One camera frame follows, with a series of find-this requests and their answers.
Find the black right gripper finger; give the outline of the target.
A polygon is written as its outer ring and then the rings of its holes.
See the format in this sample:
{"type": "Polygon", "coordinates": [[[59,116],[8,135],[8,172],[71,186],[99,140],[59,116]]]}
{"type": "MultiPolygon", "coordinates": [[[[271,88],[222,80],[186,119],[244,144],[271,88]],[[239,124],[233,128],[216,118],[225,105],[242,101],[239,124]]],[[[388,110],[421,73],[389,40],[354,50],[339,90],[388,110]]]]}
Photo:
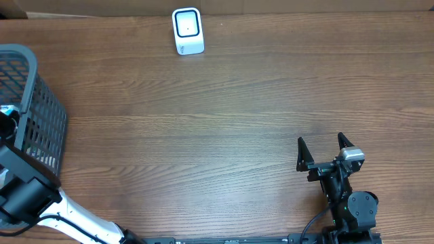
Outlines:
{"type": "Polygon", "coordinates": [[[338,133],[338,143],[340,150],[348,147],[354,147],[354,144],[352,144],[342,132],[338,133]]]}
{"type": "Polygon", "coordinates": [[[302,137],[298,138],[297,166],[308,166],[314,164],[314,159],[302,137]]]}

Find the green Kleenex tissue pack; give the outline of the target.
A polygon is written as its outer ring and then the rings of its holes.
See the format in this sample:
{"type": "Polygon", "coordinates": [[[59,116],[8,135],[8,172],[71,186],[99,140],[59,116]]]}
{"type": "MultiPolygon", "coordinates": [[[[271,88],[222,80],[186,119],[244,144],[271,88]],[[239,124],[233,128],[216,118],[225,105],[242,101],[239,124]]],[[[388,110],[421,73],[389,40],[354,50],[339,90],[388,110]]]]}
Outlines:
{"type": "Polygon", "coordinates": [[[1,112],[7,116],[11,115],[14,111],[17,111],[18,108],[14,105],[1,105],[1,112]]]}

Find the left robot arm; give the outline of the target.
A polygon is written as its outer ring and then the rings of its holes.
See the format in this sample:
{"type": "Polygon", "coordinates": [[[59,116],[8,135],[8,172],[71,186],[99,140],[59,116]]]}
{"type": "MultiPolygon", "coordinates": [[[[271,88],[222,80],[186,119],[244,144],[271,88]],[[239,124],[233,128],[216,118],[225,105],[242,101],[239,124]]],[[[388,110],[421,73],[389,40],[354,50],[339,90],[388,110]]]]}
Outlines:
{"type": "Polygon", "coordinates": [[[52,171],[8,142],[16,128],[12,117],[1,113],[1,169],[12,175],[1,186],[1,221],[26,226],[15,232],[1,232],[2,237],[15,237],[39,225],[58,230],[80,243],[144,242],[128,229],[95,216],[67,196],[52,171]]]}

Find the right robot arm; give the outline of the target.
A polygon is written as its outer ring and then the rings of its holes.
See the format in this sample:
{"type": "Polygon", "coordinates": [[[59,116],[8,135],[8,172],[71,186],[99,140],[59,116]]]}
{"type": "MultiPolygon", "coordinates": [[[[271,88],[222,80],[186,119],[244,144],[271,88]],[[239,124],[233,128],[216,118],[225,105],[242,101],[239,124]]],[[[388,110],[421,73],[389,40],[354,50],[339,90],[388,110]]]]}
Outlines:
{"type": "Polygon", "coordinates": [[[358,172],[366,157],[342,133],[338,133],[339,153],[331,161],[316,163],[303,138],[298,138],[296,170],[308,173],[307,180],[318,181],[327,198],[328,206],[313,217],[298,238],[299,243],[354,243],[379,244],[381,236],[373,233],[376,226],[378,197],[370,191],[353,191],[349,177],[358,172]],[[322,228],[319,234],[309,237],[310,227],[326,213],[332,215],[333,225],[322,228]]]}

